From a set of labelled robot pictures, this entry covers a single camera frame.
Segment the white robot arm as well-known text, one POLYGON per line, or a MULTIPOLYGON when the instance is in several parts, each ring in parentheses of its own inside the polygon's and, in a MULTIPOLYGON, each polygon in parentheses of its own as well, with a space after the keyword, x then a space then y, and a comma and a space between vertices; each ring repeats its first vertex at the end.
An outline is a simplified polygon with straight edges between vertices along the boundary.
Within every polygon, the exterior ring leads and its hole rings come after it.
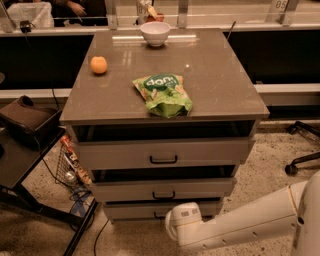
POLYGON ((167 213, 165 226, 188 251, 292 234, 291 256, 320 256, 320 172, 207 222, 196 203, 178 205, 167 213))

